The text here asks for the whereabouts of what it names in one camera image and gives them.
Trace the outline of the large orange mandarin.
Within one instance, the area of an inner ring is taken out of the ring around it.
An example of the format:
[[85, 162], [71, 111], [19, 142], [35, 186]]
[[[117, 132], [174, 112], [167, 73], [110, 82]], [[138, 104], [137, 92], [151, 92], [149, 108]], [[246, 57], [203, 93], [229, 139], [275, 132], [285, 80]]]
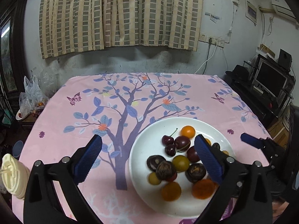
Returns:
[[192, 195], [197, 199], [210, 198], [216, 189], [216, 184], [209, 179], [203, 179], [196, 182], [192, 187]]

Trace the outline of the yellow orange fruit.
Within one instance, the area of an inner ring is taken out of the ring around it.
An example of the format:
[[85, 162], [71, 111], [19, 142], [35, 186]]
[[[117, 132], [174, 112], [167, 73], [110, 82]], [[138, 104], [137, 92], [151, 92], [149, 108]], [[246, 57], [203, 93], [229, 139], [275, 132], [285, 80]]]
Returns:
[[182, 190], [180, 185], [174, 181], [164, 185], [164, 187], [161, 188], [160, 193], [161, 193], [161, 198], [164, 201], [172, 202], [180, 198]]

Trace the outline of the cardboard box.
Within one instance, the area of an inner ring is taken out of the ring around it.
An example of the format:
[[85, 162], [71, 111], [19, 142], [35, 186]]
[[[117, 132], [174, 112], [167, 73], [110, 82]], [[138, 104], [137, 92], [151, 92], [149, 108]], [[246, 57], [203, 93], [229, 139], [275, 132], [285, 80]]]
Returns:
[[288, 128], [283, 123], [283, 118], [280, 117], [275, 123], [273, 123], [267, 129], [272, 140], [280, 145], [282, 148], [287, 148], [287, 143], [289, 139]]

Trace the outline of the yellow green plum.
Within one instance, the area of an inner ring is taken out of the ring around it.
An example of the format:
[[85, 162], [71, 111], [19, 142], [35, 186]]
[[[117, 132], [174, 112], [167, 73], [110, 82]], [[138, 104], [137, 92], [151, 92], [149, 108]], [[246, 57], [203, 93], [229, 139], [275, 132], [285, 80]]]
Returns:
[[185, 172], [189, 168], [190, 161], [186, 156], [178, 155], [172, 159], [172, 163], [177, 172]]

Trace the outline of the dark plum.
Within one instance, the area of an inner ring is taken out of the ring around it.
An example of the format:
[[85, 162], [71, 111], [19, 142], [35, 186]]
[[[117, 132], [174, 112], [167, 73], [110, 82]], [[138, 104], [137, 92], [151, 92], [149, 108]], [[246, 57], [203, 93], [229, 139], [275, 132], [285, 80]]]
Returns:
[[174, 140], [174, 145], [177, 152], [186, 152], [191, 146], [191, 140], [187, 136], [178, 136]]

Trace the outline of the small orange kumquat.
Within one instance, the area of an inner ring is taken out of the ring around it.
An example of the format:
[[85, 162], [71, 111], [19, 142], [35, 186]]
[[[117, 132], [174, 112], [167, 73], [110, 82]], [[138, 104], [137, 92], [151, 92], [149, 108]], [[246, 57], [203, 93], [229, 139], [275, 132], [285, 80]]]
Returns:
[[180, 135], [185, 136], [189, 139], [192, 139], [195, 136], [195, 134], [195, 129], [190, 125], [186, 125], [180, 130]]

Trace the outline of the dark red cherry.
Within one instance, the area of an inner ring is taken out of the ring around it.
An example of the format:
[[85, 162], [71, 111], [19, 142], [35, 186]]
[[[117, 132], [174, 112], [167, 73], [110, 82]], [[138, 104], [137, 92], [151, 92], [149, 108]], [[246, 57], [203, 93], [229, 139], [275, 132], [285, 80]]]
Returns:
[[162, 144], [166, 147], [174, 143], [173, 135], [177, 132], [178, 128], [171, 135], [164, 135], [161, 139]]

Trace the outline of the pink floral tablecloth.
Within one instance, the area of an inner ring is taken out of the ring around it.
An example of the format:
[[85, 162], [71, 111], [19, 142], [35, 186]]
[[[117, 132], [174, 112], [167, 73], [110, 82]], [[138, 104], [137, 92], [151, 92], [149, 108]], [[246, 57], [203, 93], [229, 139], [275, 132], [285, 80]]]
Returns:
[[120, 73], [69, 79], [35, 122], [20, 161], [56, 163], [85, 146], [94, 135], [103, 149], [79, 185], [104, 223], [181, 223], [150, 210], [128, 173], [131, 147], [146, 127], [168, 118], [190, 117], [212, 125], [230, 142], [239, 161], [263, 165], [263, 153], [241, 142], [242, 133], [269, 135], [251, 109], [218, 76]]

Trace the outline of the small yellow green fruit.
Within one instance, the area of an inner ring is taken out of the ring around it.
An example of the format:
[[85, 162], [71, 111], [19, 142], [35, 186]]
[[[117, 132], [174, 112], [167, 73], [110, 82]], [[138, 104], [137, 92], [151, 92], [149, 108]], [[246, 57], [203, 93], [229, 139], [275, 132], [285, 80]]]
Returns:
[[149, 175], [148, 175], [148, 182], [151, 184], [151, 185], [154, 185], [154, 186], [157, 186], [159, 185], [162, 181], [157, 177], [156, 173], [155, 172], [151, 172]]

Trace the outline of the white round plate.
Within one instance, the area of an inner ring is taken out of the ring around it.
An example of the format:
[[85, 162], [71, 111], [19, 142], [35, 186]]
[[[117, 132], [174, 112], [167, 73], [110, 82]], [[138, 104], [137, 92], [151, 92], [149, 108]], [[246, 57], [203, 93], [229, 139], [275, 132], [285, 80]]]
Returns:
[[192, 118], [157, 121], [136, 138], [129, 157], [133, 186], [152, 210], [182, 218], [197, 218], [216, 188], [194, 149], [196, 135], [234, 157], [231, 144], [209, 124]]

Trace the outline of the black monitor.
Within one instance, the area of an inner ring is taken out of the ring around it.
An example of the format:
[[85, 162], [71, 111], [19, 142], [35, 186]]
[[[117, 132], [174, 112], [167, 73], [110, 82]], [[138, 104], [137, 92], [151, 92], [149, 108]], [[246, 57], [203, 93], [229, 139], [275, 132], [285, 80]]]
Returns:
[[277, 98], [287, 82], [287, 77], [275, 69], [269, 62], [260, 60], [254, 81]]

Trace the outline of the black hat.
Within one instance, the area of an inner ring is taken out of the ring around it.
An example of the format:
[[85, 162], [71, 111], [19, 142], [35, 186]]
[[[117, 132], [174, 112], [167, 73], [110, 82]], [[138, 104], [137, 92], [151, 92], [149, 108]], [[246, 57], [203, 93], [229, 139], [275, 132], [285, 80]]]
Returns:
[[226, 75], [236, 81], [248, 81], [249, 79], [248, 70], [241, 65], [236, 65], [232, 71], [226, 71]]

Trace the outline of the cream lidded drink bottle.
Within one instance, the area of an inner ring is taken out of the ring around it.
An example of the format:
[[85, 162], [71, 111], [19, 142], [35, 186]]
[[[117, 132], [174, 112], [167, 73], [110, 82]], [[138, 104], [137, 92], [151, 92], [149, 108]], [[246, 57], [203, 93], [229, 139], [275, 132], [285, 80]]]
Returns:
[[7, 191], [24, 200], [30, 170], [11, 154], [5, 154], [1, 164], [1, 179]]

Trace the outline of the white plastic bag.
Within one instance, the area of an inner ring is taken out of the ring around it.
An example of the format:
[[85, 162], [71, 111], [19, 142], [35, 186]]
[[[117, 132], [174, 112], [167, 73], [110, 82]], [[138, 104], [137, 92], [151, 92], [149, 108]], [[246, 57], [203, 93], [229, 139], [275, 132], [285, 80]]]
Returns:
[[36, 115], [38, 111], [45, 108], [49, 98], [41, 91], [38, 79], [34, 75], [31, 79], [24, 76], [24, 92], [19, 96], [19, 110], [16, 113], [16, 120], [22, 121], [30, 114]]

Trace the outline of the black speaker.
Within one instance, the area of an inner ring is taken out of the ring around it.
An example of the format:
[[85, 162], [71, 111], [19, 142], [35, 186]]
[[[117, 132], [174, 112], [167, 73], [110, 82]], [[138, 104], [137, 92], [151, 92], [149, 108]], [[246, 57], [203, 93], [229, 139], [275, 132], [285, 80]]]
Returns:
[[282, 67], [284, 70], [290, 71], [291, 63], [292, 63], [291, 54], [281, 49], [278, 58], [278, 65]]

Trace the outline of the white air conditioner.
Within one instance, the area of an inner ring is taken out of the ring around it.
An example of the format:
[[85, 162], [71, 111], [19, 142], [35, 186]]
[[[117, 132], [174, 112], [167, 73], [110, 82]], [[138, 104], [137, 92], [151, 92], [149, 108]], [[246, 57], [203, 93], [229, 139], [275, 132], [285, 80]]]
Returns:
[[294, 13], [285, 0], [271, 0], [271, 4], [277, 15], [298, 24]]

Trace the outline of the beige checked curtain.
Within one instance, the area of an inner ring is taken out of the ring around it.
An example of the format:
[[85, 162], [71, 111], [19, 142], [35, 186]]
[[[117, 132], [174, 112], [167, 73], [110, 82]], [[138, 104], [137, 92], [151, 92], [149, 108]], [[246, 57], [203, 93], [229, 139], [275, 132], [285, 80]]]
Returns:
[[41, 56], [117, 46], [196, 51], [203, 0], [41, 0]]

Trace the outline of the dark wooden cabinet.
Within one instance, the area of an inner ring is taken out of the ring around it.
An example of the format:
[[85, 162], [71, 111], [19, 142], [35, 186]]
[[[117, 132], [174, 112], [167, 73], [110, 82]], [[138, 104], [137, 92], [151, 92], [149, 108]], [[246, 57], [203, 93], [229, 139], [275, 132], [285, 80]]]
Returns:
[[28, 75], [24, 51], [24, 16], [27, 0], [11, 0], [1, 13], [1, 82], [8, 107], [19, 110], [23, 79]]

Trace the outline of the white wall power strip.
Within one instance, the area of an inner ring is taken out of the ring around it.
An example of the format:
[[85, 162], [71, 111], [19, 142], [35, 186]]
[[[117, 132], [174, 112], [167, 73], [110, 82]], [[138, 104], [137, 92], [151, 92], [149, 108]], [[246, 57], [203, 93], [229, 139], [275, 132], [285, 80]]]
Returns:
[[204, 33], [200, 33], [199, 35], [199, 41], [203, 43], [209, 43], [211, 45], [215, 45], [221, 48], [224, 48], [225, 40], [222, 39], [222, 37], [212, 37], [208, 36]]

